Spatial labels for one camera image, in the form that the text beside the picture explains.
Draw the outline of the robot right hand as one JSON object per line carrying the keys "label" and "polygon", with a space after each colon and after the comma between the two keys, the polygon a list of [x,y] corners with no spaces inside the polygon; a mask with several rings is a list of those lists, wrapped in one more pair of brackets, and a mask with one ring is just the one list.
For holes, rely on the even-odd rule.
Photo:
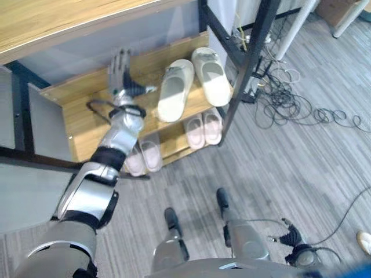
{"label": "robot right hand", "polygon": [[282,218],[281,220],[286,225],[288,233],[282,236],[269,236],[268,238],[272,242],[281,243],[290,247],[296,247],[301,244],[306,244],[300,231],[296,228],[295,225],[293,225],[290,220],[288,220],[287,218]]}

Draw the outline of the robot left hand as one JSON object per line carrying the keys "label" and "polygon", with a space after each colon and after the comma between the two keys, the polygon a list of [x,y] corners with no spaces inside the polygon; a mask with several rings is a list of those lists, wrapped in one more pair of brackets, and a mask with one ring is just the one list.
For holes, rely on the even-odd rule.
{"label": "robot left hand", "polygon": [[108,67],[108,84],[114,98],[124,96],[135,98],[144,94],[155,92],[156,86],[140,85],[130,75],[130,50],[119,49]]}

